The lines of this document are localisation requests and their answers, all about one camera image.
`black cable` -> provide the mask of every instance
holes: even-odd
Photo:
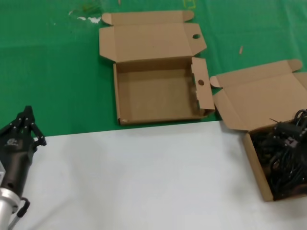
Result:
[[[18,216],[19,218],[23,217],[26,214],[26,212],[27,212],[27,210],[30,206],[30,201],[27,198],[23,197],[23,198],[21,198],[21,200],[24,201],[24,206],[22,208],[20,208],[19,211],[16,214],[16,216]]]
[[[289,147],[285,143],[298,137],[304,130],[307,131],[307,110],[299,110],[289,126],[278,124],[273,130],[259,132],[251,137],[261,165],[270,168],[266,176],[271,190],[280,196],[305,183],[307,168],[298,160],[302,150],[297,151],[295,147]],[[291,125],[301,130],[296,136]],[[299,138],[297,141],[307,143],[307,138]]]

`white table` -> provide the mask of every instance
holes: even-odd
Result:
[[[16,230],[302,230],[307,199],[265,203],[220,122],[48,137]]]

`green backdrop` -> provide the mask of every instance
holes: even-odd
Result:
[[[121,129],[112,62],[98,53],[104,25],[78,17],[183,9],[201,25],[210,76],[282,59],[307,63],[306,0],[0,0],[0,127],[29,104],[48,136]]]

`box flap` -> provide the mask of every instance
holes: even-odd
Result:
[[[100,55],[116,62],[191,57],[206,47],[195,23],[126,25],[99,30]]]
[[[239,85],[264,78],[275,77],[285,73],[291,73],[303,67],[300,60],[284,60],[270,64],[250,67],[218,74],[210,78],[210,83],[215,88],[223,88]]]
[[[196,96],[200,109],[215,110],[206,60],[193,57],[192,72],[195,78]]]
[[[223,87],[213,99],[225,124],[250,131],[274,124],[271,119],[293,119],[307,108],[307,75],[292,73],[301,67],[299,60],[286,60],[213,78],[212,85]]]
[[[152,11],[129,13],[104,13],[103,22],[109,25],[145,25],[160,23],[183,23],[194,17],[193,11]]]

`open cardboard box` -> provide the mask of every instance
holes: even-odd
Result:
[[[118,121],[122,125],[201,119],[214,112],[198,24],[192,11],[105,13],[100,55],[115,61]]]
[[[298,110],[307,108],[307,73],[293,73],[301,68],[300,60],[285,60],[210,78],[213,87],[222,88],[213,100],[226,126],[247,131],[243,143],[265,201],[276,198],[250,135],[275,126],[271,119],[291,121]]]

